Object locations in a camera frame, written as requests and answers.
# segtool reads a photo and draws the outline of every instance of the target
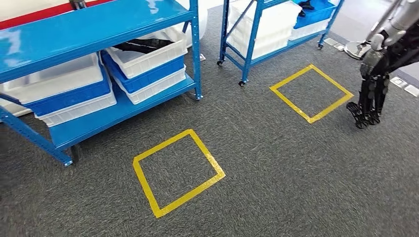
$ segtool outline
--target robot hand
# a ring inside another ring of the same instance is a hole
[[[358,104],[349,102],[358,128],[380,123],[389,73],[419,61],[419,0],[407,0],[400,11],[371,39],[361,65]]]

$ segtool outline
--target red stripe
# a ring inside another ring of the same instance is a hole
[[[112,1],[112,0],[96,0],[96,1],[91,1],[91,2],[87,2],[86,5],[87,6],[94,6],[94,5],[98,5],[101,3],[105,3],[108,1]],[[18,25],[22,25],[22,24],[26,24],[29,22],[33,22],[33,21],[38,21],[38,20],[42,20],[51,16],[56,16],[68,11],[72,11],[73,8],[71,7],[70,3],[65,3],[62,5],[58,5],[58,6],[53,6],[47,9],[43,9],[40,11],[35,11],[23,16],[18,16],[15,18],[11,18],[5,21],[0,21],[0,30],[6,29],[6,28],[10,28],[10,27],[14,27],[14,26],[18,26]]]
[[[96,1],[90,1],[90,2],[86,2],[86,6],[94,6],[94,5],[102,4],[102,3],[105,3],[105,2],[109,2],[109,1],[113,1],[113,0],[96,0]]]

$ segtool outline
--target black object in bin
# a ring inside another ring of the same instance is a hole
[[[305,17],[304,10],[310,10],[310,11],[314,10],[314,7],[311,5],[310,0],[302,1],[298,5],[302,7],[301,12],[299,13],[299,16],[301,17]]]
[[[166,47],[172,43],[172,41],[167,39],[131,39],[113,47],[122,51],[135,51],[147,54],[156,51],[159,48]]]

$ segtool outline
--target blue plastic bin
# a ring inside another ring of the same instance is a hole
[[[100,63],[99,66],[103,75],[102,81],[53,95],[42,100],[27,103],[23,106],[31,109],[37,116],[43,116],[66,107],[109,94],[111,89],[108,81],[106,80],[106,70]]]
[[[293,2],[297,4],[302,1],[305,0],[293,0]],[[336,8],[335,5],[328,2],[327,0],[311,0],[310,3],[314,7],[314,10],[304,10],[306,16],[299,16],[297,18],[297,24],[294,26],[294,29],[329,19],[332,16],[333,10]]]
[[[165,64],[162,64],[156,68],[153,68],[143,74],[140,74],[134,78],[128,79],[125,74],[120,70],[117,63],[115,63],[111,56],[106,51],[101,51],[102,59],[104,64],[109,70],[109,73],[118,78],[125,90],[131,94],[144,88],[164,77],[169,76],[181,69],[183,69],[183,56],[173,59]]]

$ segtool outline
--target shelf post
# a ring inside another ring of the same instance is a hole
[[[73,163],[73,161],[68,155],[56,149],[56,147],[52,143],[50,143],[44,137],[39,135],[37,132],[35,132],[33,129],[27,126],[20,119],[16,118],[13,114],[11,114],[2,106],[0,106],[0,119],[5,124],[7,124],[10,128],[15,130],[17,133],[26,137],[32,143],[37,144],[44,151],[46,151],[47,153],[52,155],[54,158],[62,162],[65,166],[68,166]]]
[[[246,55],[245,64],[243,66],[242,82],[248,82],[248,74],[251,67],[251,57],[253,55],[254,44],[257,36],[257,30],[259,29],[259,22],[262,16],[264,0],[257,0],[256,10],[254,11],[253,26],[251,28],[251,34],[249,39],[249,47]]]
[[[342,5],[343,5],[343,2],[345,2],[345,0],[340,0],[340,1],[339,1],[339,4],[337,5],[337,7],[336,7],[336,9],[335,9],[335,11],[334,11],[334,13],[333,13],[332,18],[330,19],[330,21],[329,21],[329,23],[328,23],[328,26],[326,27],[325,32],[322,34],[322,37],[321,37],[321,38],[320,38],[320,40],[319,40],[319,47],[320,47],[320,48],[321,48],[321,47],[323,47],[323,43],[324,43],[324,41],[325,41],[325,38],[327,37],[327,35],[328,35],[329,31],[330,31],[330,28],[332,27],[333,23],[335,22],[336,17],[337,17],[337,15],[339,14],[340,8],[341,8],[341,7],[342,7]]]
[[[199,19],[198,19],[198,0],[189,0],[189,10],[193,12],[192,17],[192,62],[194,67],[195,98],[202,98],[201,92],[201,61],[199,59]]]
[[[225,60],[225,50],[227,48],[227,25],[228,25],[228,11],[230,9],[230,0],[224,0],[223,5],[223,18],[221,26],[221,42],[220,42],[220,57],[219,61],[222,63]]]

